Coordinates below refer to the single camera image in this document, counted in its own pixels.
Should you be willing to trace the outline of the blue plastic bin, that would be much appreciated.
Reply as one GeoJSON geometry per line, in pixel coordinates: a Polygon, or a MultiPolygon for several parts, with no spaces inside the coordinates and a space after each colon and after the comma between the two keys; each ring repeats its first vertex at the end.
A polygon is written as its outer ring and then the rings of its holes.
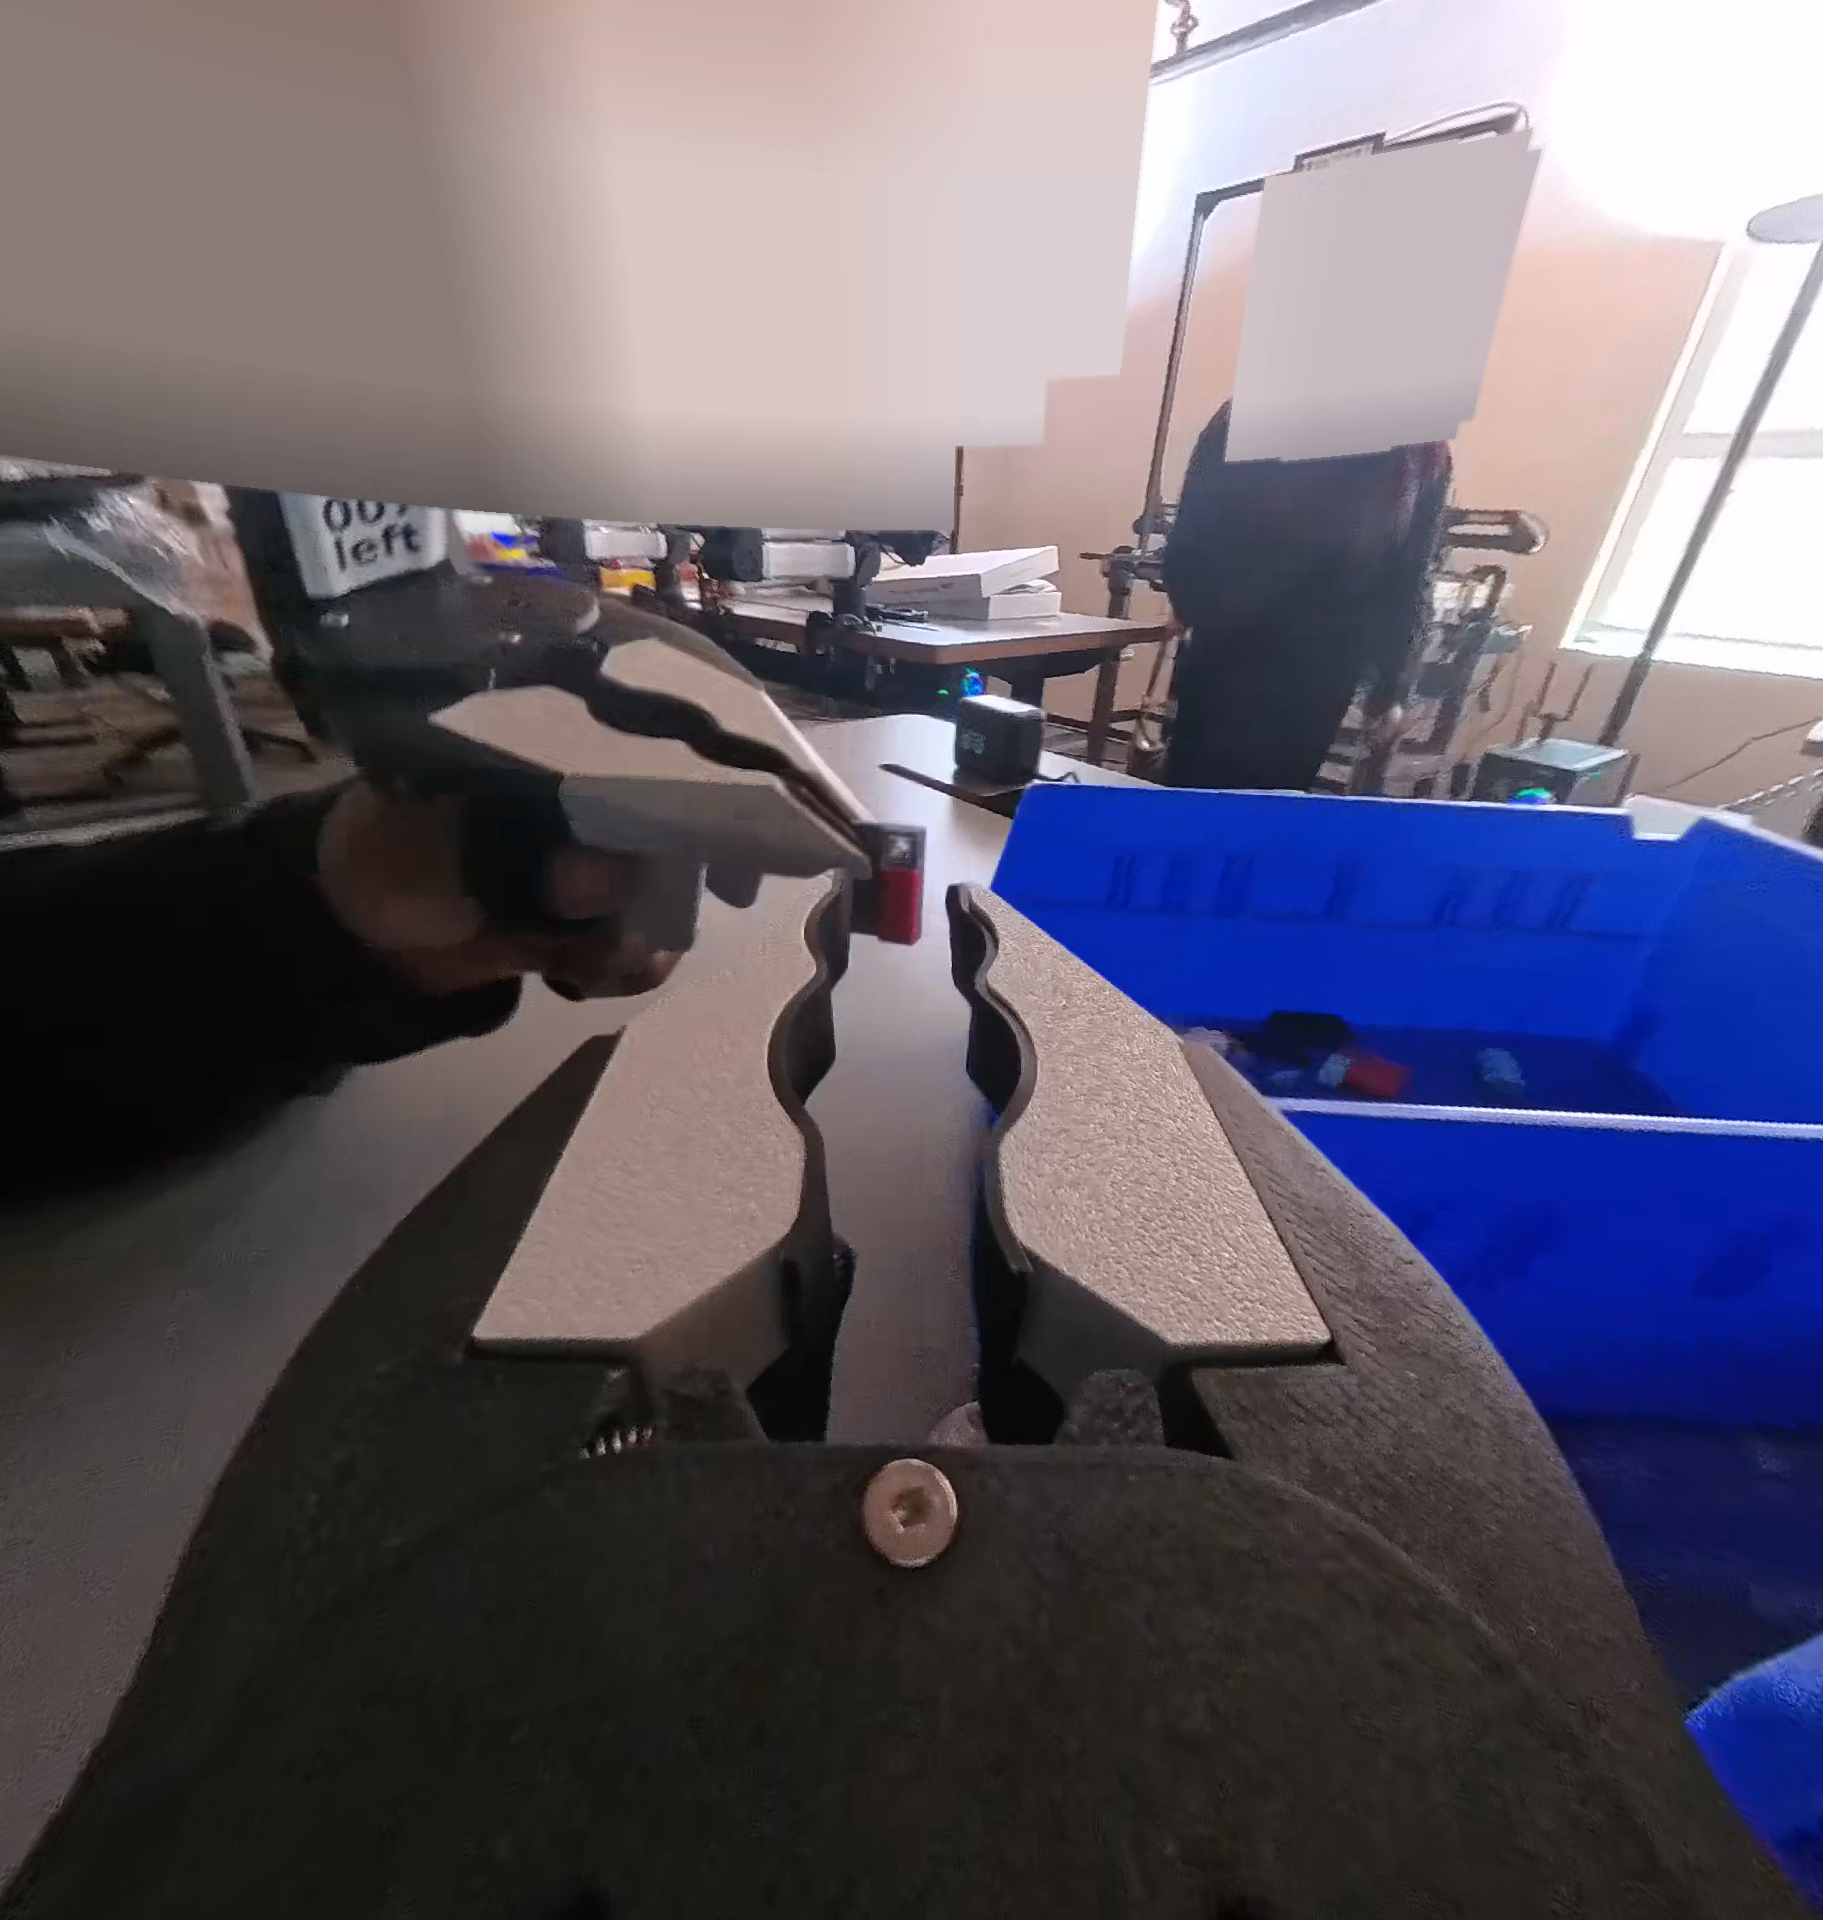
{"type": "Polygon", "coordinates": [[[1284,1100],[1539,1410],[1823,1430],[1823,1123],[1284,1100]]]}
{"type": "Polygon", "coordinates": [[[1823,856],[1713,812],[1039,789],[991,891],[1144,1010],[1402,1101],[1823,1125],[1823,856]]]}
{"type": "Polygon", "coordinates": [[[1746,1667],[1687,1732],[1753,1834],[1823,1914],[1823,1635],[1746,1667]]]}

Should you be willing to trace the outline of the person's left forearm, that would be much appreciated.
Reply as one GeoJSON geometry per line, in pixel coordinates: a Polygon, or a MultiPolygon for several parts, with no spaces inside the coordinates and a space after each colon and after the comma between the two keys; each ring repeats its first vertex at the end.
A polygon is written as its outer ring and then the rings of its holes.
{"type": "Polygon", "coordinates": [[[0,856],[0,1207],[510,1022],[519,982],[420,990],[335,917],[316,848],[337,800],[0,856]]]}

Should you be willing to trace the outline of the black router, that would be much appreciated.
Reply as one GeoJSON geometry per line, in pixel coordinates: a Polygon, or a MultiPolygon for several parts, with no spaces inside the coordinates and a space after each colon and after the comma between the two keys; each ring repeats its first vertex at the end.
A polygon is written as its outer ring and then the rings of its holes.
{"type": "Polygon", "coordinates": [[[1612,808],[1633,767],[1622,749],[1568,737],[1510,743],[1479,757],[1469,801],[1612,808]]]}

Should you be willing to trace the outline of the person's left hand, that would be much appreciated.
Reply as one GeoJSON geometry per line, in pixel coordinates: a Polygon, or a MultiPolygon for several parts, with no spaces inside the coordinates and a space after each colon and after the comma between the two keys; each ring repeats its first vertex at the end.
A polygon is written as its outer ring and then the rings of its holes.
{"type": "Polygon", "coordinates": [[[464,881],[464,801],[349,781],[316,835],[316,887],[337,922],[415,990],[452,997],[527,978],[563,999],[631,999],[667,984],[676,949],[623,930],[633,865],[563,843],[547,853],[549,911],[570,930],[500,930],[464,881]]]}

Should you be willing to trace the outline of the window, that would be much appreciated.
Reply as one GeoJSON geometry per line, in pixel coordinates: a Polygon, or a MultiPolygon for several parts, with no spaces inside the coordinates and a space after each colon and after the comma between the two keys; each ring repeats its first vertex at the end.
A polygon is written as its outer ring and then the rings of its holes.
{"type": "MultiPolygon", "coordinates": [[[[1635,660],[1814,247],[1729,248],[1563,647],[1635,660]]],[[[1823,286],[1669,618],[1658,665],[1823,682],[1823,286]]]]}

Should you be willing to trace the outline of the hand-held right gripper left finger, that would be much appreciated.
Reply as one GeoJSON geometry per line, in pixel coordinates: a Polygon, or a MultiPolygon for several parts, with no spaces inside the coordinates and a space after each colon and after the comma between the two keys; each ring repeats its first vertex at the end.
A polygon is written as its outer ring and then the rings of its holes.
{"type": "Polygon", "coordinates": [[[848,963],[839,881],[727,911],[724,960],[617,1040],[471,1341],[759,1381],[826,1361],[843,1313],[823,1136],[848,963]]]}

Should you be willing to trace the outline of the black metal frame rig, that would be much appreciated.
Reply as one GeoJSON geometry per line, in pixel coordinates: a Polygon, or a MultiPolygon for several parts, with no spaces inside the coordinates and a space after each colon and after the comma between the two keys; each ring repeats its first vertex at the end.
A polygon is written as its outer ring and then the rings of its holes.
{"type": "MultiPolygon", "coordinates": [[[[1459,114],[1445,120],[1434,120],[1417,128],[1408,128],[1402,133],[1372,133],[1359,135],[1352,139],[1333,141],[1320,148],[1310,148],[1293,157],[1289,165],[1289,174],[1307,174],[1330,167],[1340,161],[1349,161],[1355,157],[1379,157],[1383,152],[1402,152],[1429,146],[1441,146],[1452,141],[1469,141],[1469,139],[1487,139],[1510,133],[1527,133],[1531,128],[1529,111],[1524,106],[1487,106],[1483,110],[1474,110],[1469,114],[1459,114]]],[[[1179,284],[1179,298],[1172,314],[1172,325],[1168,337],[1168,349],[1164,361],[1164,385],[1158,397],[1158,413],[1154,421],[1154,434],[1148,450],[1146,464],[1146,484],[1144,499],[1139,513],[1134,520],[1136,548],[1134,554],[1146,555],[1153,540],[1164,534],[1165,519],[1165,501],[1164,501],[1164,469],[1165,454],[1170,444],[1172,421],[1175,412],[1179,381],[1187,352],[1187,328],[1189,314],[1196,296],[1198,275],[1203,255],[1206,228],[1212,217],[1231,203],[1260,198],[1269,179],[1238,180],[1234,184],[1220,184],[1215,189],[1206,189],[1191,199],[1189,209],[1189,226],[1187,226],[1187,250],[1185,263],[1179,284]]]]}

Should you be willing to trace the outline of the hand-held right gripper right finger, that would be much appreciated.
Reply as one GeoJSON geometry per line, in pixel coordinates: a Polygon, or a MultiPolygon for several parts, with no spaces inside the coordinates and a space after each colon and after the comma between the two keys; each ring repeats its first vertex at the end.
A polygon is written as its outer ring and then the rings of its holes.
{"type": "Polygon", "coordinates": [[[1160,1020],[988,887],[947,891],[988,1110],[973,1283],[985,1373],[1305,1363],[1330,1329],[1160,1020]]]}

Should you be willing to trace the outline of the small black device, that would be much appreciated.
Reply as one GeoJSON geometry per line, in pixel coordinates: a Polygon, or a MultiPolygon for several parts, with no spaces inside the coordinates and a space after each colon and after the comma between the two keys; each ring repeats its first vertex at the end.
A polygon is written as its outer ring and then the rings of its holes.
{"type": "Polygon", "coordinates": [[[969,695],[954,714],[954,770],[998,786],[1029,784],[1039,781],[1044,735],[1039,705],[1006,695],[969,695]]]}

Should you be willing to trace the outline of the grey desk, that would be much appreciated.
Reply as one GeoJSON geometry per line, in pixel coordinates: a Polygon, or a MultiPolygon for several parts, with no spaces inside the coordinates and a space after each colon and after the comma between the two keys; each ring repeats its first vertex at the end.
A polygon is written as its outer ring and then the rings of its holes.
{"type": "MultiPolygon", "coordinates": [[[[969,1402],[969,1235],[983,1104],[944,893],[993,877],[1009,824],[904,778],[949,773],[915,715],[816,743],[885,818],[925,829],[924,936],[858,941],[809,1100],[829,1213],[854,1249],[829,1438],[908,1454],[969,1402]]],[[[527,990],[500,1034],[352,1075],[260,1134],[101,1193],[0,1216],[0,1886],[130,1682],[182,1549],[277,1376],[356,1267],[592,1037],[691,1012],[747,934],[707,903],[669,989],[568,1005],[527,990]]]]}

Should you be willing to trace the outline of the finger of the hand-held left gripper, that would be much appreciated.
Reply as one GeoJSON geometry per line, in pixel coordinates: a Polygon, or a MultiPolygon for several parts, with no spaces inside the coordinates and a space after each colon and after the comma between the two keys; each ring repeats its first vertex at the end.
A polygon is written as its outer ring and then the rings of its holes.
{"type": "Polygon", "coordinates": [[[643,739],[596,720],[592,695],[560,686],[481,690],[434,709],[433,743],[464,772],[533,773],[557,794],[563,825],[587,847],[701,861],[724,877],[858,877],[863,861],[738,861],[669,817],[669,786],[644,778],[643,739]]]}
{"type": "Polygon", "coordinates": [[[867,861],[874,817],[728,656],[664,638],[613,646],[596,668],[596,720],[643,739],[669,817],[738,861],[867,861]]]}

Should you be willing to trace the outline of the robot station table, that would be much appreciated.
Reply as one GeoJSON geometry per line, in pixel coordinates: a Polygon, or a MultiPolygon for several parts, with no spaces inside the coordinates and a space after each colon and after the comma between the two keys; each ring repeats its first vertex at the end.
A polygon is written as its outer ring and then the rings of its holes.
{"type": "Polygon", "coordinates": [[[1402,660],[1361,693],[1349,796],[1445,796],[1466,720],[1489,708],[1485,684],[1524,644],[1506,610],[1507,587],[1496,548],[1437,563],[1402,660]]]}

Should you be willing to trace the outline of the white robot base unit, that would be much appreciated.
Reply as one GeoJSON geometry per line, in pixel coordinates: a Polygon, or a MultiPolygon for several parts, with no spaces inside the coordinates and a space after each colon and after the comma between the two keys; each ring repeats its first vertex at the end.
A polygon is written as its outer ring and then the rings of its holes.
{"type": "Polygon", "coordinates": [[[853,578],[854,547],[841,536],[771,531],[753,525],[707,525],[693,560],[719,586],[823,586],[853,578]]]}

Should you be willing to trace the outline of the black floor lamp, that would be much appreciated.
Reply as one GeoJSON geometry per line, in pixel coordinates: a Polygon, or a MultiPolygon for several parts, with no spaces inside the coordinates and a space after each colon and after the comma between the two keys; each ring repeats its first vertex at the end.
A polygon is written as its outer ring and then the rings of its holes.
{"type": "Polygon", "coordinates": [[[1755,379],[1755,385],[1744,401],[1735,428],[1725,441],[1715,473],[1702,496],[1702,504],[1696,519],[1693,520],[1687,540],[1683,543],[1680,560],[1666,581],[1666,589],[1658,601],[1654,615],[1643,632],[1640,647],[1625,668],[1605,726],[1600,729],[1600,743],[1607,749],[1618,749],[1628,731],[1631,714],[1635,712],[1643,695],[1649,668],[1658,659],[1672,626],[1676,613],[1680,610],[1693,576],[1702,562],[1702,554],[1712,543],[1717,519],[1723,517],[1725,505],[1735,488],[1741,464],[1746,461],[1760,430],[1762,419],[1767,415],[1770,405],[1784,379],[1784,374],[1789,371],[1792,352],[1809,324],[1813,308],[1821,300],[1823,195],[1808,195],[1767,211],[1759,211],[1746,223],[1744,234],[1746,240],[1759,248],[1804,248],[1809,253],[1809,261],[1796,290],[1792,300],[1789,300],[1789,306],[1770,346],[1770,352],[1762,358],[1762,367],[1755,379]]]}

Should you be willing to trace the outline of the grey metal table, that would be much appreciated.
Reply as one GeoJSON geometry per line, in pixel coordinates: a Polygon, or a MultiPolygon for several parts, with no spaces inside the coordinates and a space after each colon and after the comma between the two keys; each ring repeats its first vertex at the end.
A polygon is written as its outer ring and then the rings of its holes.
{"type": "Polygon", "coordinates": [[[0,646],[73,646],[108,615],[158,671],[199,801],[235,817],[262,786],[197,604],[197,560],[130,476],[0,479],[0,646]]]}

